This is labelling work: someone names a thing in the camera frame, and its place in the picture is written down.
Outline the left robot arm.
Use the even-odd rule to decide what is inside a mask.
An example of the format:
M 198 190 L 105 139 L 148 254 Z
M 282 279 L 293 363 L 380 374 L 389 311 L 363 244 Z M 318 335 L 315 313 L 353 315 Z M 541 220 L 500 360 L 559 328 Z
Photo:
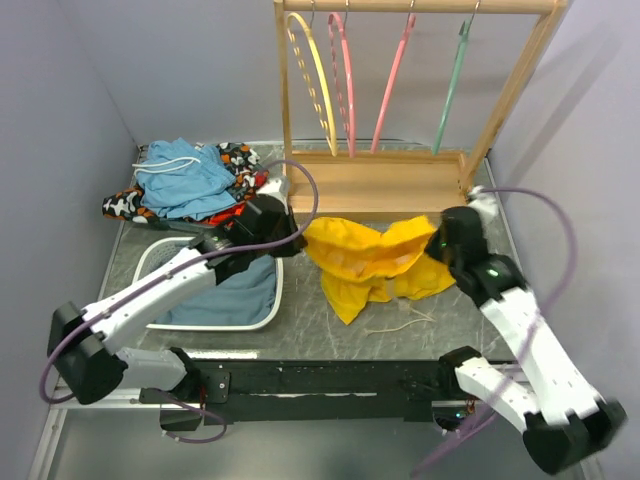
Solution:
M 82 405 L 124 385 L 190 400 L 203 380 L 183 349 L 138 350 L 127 341 L 189 297 L 247 270 L 255 259 L 297 255 L 306 245 L 307 227 L 296 223 L 284 201 L 257 196 L 240 215 L 190 239 L 166 264 L 126 289 L 83 308 L 67 302 L 56 309 L 46 367 L 57 370 Z

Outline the yellow shorts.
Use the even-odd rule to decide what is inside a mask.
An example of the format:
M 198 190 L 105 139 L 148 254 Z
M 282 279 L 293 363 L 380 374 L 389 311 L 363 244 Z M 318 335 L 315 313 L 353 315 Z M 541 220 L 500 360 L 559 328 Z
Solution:
M 422 215 L 380 232 L 350 220 L 314 219 L 306 254 L 321 270 L 321 287 L 337 317 L 351 324 L 370 303 L 411 301 L 455 284 L 448 268 L 425 253 L 436 227 Z

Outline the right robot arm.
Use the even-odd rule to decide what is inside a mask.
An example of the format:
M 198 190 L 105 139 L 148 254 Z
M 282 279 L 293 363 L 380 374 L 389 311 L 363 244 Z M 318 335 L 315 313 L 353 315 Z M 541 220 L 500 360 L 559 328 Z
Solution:
M 522 387 L 478 351 L 461 347 L 441 359 L 447 368 L 437 376 L 440 391 L 453 399 L 467 393 L 492 408 L 521 434 L 531 459 L 549 475 L 608 447 L 628 419 L 625 409 L 579 372 L 514 260 L 490 252 L 481 214 L 469 206 L 444 210 L 425 252 L 448 268 L 529 383 Z

